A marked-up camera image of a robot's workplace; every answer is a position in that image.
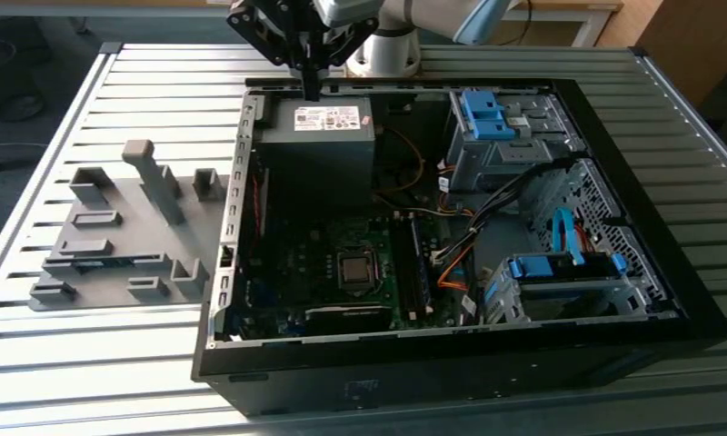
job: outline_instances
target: motherboard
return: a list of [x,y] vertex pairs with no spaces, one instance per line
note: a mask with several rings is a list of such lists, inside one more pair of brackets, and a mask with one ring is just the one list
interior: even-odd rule
[[455,325],[455,296],[436,293],[430,253],[447,237],[434,217],[404,214],[272,220],[254,249],[248,339]]

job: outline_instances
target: gray plastic part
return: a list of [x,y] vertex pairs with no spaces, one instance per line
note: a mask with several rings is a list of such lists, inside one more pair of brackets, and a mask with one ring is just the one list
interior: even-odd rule
[[107,239],[65,241],[61,243],[60,253],[83,256],[111,254],[112,243]]
[[225,196],[215,168],[200,168],[193,172],[193,191],[200,202],[221,200]]
[[129,277],[125,289],[141,302],[163,300],[169,294],[159,277]]
[[36,284],[29,295],[43,304],[56,304],[72,302],[76,292],[68,283],[49,280],[43,285]]
[[117,55],[121,53],[121,49],[124,48],[124,43],[116,43],[116,42],[108,42],[103,43],[99,47],[99,53],[101,55]]
[[143,179],[143,190],[156,204],[169,224],[185,221],[176,201],[179,184],[168,167],[160,167],[153,160],[153,143],[147,139],[132,139],[125,142],[121,153],[124,162],[133,165]]
[[[228,175],[219,175],[221,183]],[[72,206],[59,240],[44,263],[36,289],[65,282],[77,291],[73,299],[32,298],[29,307],[36,311],[68,310],[101,307],[124,307],[145,304],[183,304],[201,301],[201,294],[191,286],[204,289],[205,272],[216,268],[219,254],[219,230],[224,215],[224,199],[200,202],[192,186],[192,177],[179,177],[177,205],[187,218],[185,223],[169,226],[141,190],[141,180],[112,179],[112,185],[101,189],[111,205],[109,211],[91,210],[83,203]],[[119,225],[76,225],[80,217],[119,216]],[[60,252],[71,242],[108,241],[111,254],[79,254]],[[173,282],[173,261],[191,272],[191,282]],[[129,278],[159,277],[167,288],[160,298],[137,299],[127,290]]]
[[199,259],[193,261],[192,273],[189,274],[179,261],[172,262],[172,273],[169,274],[172,283],[179,287],[180,292],[188,298],[199,298],[205,291],[205,283],[209,279],[209,273]]
[[80,228],[119,226],[121,215],[116,211],[81,212],[75,215],[71,223]]
[[108,200],[101,190],[112,186],[112,180],[100,167],[79,168],[69,183],[72,193],[91,208],[107,208]]

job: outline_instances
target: floor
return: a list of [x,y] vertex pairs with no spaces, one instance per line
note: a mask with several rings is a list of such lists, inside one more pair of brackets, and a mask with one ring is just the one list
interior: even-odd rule
[[[33,68],[47,109],[32,120],[0,123],[0,230],[33,172],[33,166],[56,132],[85,72],[104,41],[145,44],[237,44],[243,40],[216,18],[91,18],[89,32],[79,35],[67,18],[39,20],[53,60]],[[422,35],[424,44],[444,43]],[[727,78],[701,107],[727,143]]]

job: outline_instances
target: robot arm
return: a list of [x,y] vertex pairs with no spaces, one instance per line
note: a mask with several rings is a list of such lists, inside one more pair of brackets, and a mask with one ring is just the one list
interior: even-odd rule
[[[372,34],[398,38],[420,27],[462,44],[479,44],[508,5],[510,0],[235,0],[227,22],[275,65],[288,65],[304,98],[318,101],[328,66],[342,66]],[[368,54],[378,56],[378,49]]]
[[383,0],[235,0],[227,22],[316,101],[328,66],[340,66],[378,26]]

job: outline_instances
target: metal case frame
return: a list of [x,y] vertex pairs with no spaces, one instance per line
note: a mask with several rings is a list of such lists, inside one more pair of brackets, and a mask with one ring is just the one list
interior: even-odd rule
[[[259,79],[245,84],[255,95],[300,97],[292,80]],[[211,349],[205,338],[215,282],[203,302],[192,377],[208,382],[243,414],[348,410],[598,386],[678,353],[727,339],[727,321],[717,303],[574,81],[330,79],[324,94],[448,92],[472,86],[549,86],[558,95],[621,208],[621,224],[631,225],[659,281],[679,302],[682,317]]]

